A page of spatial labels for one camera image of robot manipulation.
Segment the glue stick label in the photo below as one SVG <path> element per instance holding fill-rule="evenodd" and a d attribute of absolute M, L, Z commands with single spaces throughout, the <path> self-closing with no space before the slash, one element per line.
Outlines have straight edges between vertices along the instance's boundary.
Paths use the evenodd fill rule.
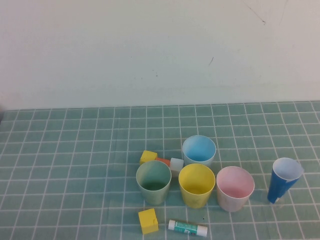
<path fill-rule="evenodd" d="M 176 221 L 174 230 L 185 234 L 197 235 L 198 226 Z"/>

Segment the orange block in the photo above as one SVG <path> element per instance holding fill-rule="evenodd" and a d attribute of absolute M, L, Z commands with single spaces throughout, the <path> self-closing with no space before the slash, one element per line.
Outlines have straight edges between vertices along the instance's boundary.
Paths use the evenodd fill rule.
<path fill-rule="evenodd" d="M 157 157 L 155 160 L 163 162 L 164 164 L 167 164 L 168 167 L 170 167 L 170 160 L 168 160 L 168 159 Z"/>

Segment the glue stick cap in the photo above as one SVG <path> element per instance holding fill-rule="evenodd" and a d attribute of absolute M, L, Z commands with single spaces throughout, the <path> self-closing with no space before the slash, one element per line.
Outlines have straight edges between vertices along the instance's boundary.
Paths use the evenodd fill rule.
<path fill-rule="evenodd" d="M 206 237 L 208 232 L 208 228 L 206 226 L 200 226 L 198 225 L 198 229 L 196 231 L 196 234 L 202 237 Z"/>
<path fill-rule="evenodd" d="M 169 220 L 168 229 L 169 229 L 169 230 L 175 230 L 175 224 L 176 224 L 176 221 L 175 221 L 175 220 Z"/>

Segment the pink cup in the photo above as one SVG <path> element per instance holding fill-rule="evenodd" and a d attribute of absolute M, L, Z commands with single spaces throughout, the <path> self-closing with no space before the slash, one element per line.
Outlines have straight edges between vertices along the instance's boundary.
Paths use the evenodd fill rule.
<path fill-rule="evenodd" d="M 216 176 L 217 197 L 220 207 L 227 212 L 239 211 L 255 189 L 249 172 L 238 166 L 227 166 Z"/>

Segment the glue stick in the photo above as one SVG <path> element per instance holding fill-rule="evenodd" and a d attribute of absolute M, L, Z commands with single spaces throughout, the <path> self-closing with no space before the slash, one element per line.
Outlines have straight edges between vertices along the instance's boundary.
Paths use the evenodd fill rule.
<path fill-rule="evenodd" d="M 206 237 L 208 232 L 208 228 L 206 226 L 192 225 L 175 220 L 169 220 L 168 229 L 185 234 L 198 235 L 203 237 Z"/>

